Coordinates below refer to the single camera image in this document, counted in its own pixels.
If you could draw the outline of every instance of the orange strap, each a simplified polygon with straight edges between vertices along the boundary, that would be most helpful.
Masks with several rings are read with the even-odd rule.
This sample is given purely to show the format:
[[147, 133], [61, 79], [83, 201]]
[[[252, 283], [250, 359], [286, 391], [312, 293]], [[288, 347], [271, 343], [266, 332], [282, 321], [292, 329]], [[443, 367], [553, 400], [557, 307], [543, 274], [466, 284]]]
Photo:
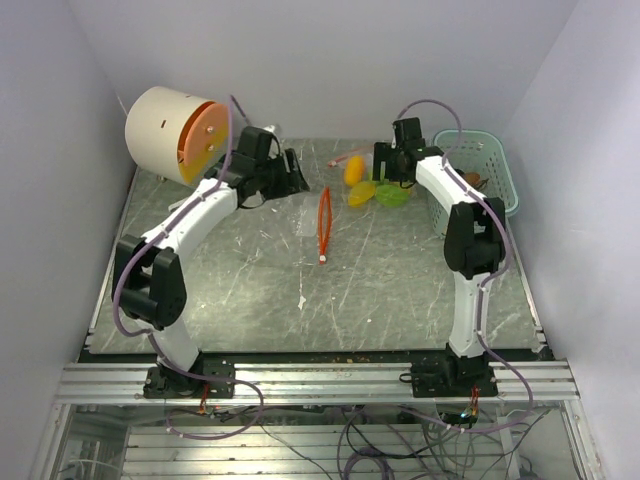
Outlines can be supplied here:
[[[324, 229], [324, 210], [326, 205], [327, 211], [327, 229]], [[331, 233], [331, 221], [333, 215], [331, 213], [331, 195], [329, 187], [324, 187], [320, 196], [320, 205], [318, 205], [318, 251], [320, 255], [320, 265], [324, 265], [327, 261], [327, 245], [329, 244], [329, 234]]]

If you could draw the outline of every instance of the gray marble tabletop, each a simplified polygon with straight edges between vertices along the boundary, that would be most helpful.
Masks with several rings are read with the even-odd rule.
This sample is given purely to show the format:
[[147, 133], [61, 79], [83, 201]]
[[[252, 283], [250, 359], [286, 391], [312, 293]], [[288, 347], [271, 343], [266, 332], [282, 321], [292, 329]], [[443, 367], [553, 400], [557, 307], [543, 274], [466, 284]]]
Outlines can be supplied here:
[[[187, 326], [208, 352], [353, 351], [441, 348], [453, 323], [454, 285], [443, 240], [431, 226], [421, 187], [407, 204], [375, 199], [346, 203], [335, 155], [366, 142], [292, 140], [311, 192], [240, 210], [223, 220], [183, 264]], [[328, 261], [318, 265], [314, 217], [331, 189]], [[140, 235], [191, 189], [140, 172], [124, 232]], [[150, 352], [141, 337], [113, 325], [110, 295], [101, 300], [92, 353]], [[130, 328], [132, 323], [125, 322]], [[494, 347], [534, 348], [533, 316], [517, 267], [491, 291], [488, 340]]]

